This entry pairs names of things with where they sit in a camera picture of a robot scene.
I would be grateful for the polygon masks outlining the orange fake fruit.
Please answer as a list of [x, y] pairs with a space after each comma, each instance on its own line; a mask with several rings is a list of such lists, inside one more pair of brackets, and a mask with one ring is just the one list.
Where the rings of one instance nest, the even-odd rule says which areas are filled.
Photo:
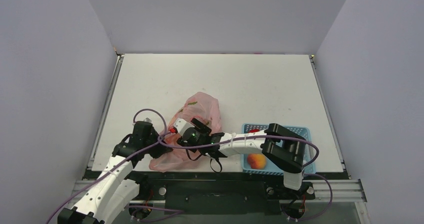
[[263, 170], [267, 165], [267, 158], [263, 154], [248, 154], [246, 160], [252, 169]]

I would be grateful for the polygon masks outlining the red fake fruit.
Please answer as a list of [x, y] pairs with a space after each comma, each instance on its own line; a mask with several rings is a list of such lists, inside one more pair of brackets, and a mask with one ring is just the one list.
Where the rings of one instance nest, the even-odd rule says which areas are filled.
[[260, 132], [260, 131], [261, 131], [260, 129], [252, 129], [252, 130], [249, 130], [248, 133], [257, 133], [257, 132]]

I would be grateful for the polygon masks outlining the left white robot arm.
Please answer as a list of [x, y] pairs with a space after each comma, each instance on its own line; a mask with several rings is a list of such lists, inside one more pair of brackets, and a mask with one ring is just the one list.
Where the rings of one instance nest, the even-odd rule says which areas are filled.
[[158, 144], [159, 134], [149, 119], [137, 121], [131, 134], [117, 144], [99, 177], [87, 187], [84, 196], [72, 207], [62, 209], [59, 224], [107, 224], [112, 222], [134, 197], [148, 195], [149, 185], [132, 180], [129, 174], [150, 149]]

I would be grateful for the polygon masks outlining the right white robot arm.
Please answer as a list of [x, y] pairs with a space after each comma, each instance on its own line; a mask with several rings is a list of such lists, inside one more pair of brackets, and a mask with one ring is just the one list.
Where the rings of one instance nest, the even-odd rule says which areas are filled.
[[212, 133], [211, 128], [193, 118], [177, 118], [172, 127], [177, 143], [219, 160], [234, 155], [263, 154], [283, 171], [282, 191], [294, 198], [302, 191], [305, 139], [289, 129], [271, 123], [265, 130], [251, 133]]

